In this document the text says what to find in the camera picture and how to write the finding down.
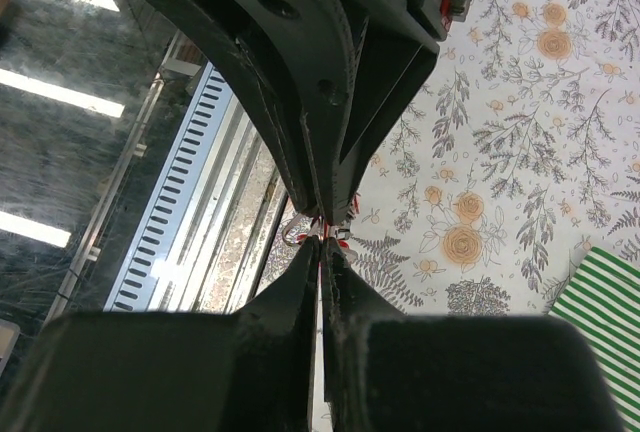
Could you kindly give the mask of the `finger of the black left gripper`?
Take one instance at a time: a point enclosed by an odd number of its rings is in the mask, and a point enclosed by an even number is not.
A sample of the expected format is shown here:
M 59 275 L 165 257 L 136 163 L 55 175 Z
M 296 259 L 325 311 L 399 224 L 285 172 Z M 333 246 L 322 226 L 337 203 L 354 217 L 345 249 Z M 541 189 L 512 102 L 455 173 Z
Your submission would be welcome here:
M 291 74 L 257 22 L 234 0 L 145 0 L 219 70 L 267 145 L 297 211 L 318 204 Z

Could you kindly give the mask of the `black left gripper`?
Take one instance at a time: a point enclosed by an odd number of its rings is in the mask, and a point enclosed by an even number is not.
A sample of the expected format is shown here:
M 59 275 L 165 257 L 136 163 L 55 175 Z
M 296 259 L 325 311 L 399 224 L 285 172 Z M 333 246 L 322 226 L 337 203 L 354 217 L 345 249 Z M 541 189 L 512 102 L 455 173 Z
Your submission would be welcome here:
M 234 0 L 291 74 L 317 215 L 342 221 L 366 160 L 472 0 Z

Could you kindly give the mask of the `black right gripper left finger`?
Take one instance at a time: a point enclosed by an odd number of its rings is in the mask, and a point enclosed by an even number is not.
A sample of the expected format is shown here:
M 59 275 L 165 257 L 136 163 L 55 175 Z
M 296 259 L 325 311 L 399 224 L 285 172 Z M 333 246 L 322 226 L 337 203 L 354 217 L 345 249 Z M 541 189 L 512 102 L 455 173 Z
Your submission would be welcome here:
M 231 314 L 84 312 L 50 322 L 5 431 L 307 431 L 317 238 Z

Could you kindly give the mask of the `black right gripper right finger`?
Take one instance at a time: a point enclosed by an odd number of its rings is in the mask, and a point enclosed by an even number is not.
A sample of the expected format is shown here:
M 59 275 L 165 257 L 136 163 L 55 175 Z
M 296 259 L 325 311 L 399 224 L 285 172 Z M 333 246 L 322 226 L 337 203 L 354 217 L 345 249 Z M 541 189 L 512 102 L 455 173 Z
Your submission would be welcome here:
M 325 398 L 337 431 L 619 431 L 595 356 L 547 316 L 409 316 L 322 247 Z

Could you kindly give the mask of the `large silver keyring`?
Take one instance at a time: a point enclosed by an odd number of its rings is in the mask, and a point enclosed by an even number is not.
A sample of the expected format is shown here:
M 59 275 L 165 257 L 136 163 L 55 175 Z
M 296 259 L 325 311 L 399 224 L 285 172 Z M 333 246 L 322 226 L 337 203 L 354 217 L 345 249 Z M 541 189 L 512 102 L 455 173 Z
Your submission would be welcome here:
M 301 213 L 296 214 L 282 229 L 282 241 L 288 246 L 298 246 L 295 244 L 296 237 L 299 234 L 307 233 L 314 219 L 324 220 L 323 217 L 309 218 Z

